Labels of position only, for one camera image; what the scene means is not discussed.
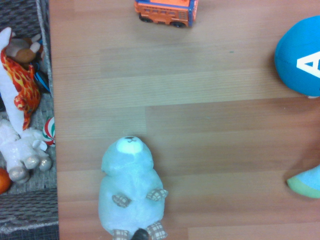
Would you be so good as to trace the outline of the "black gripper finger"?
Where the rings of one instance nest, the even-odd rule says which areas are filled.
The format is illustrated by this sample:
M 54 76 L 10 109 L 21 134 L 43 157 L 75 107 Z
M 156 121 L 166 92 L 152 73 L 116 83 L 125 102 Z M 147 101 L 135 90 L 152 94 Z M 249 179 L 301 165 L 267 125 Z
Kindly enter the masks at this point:
M 149 240 L 149 233 L 145 229 L 139 228 L 133 234 L 131 240 Z

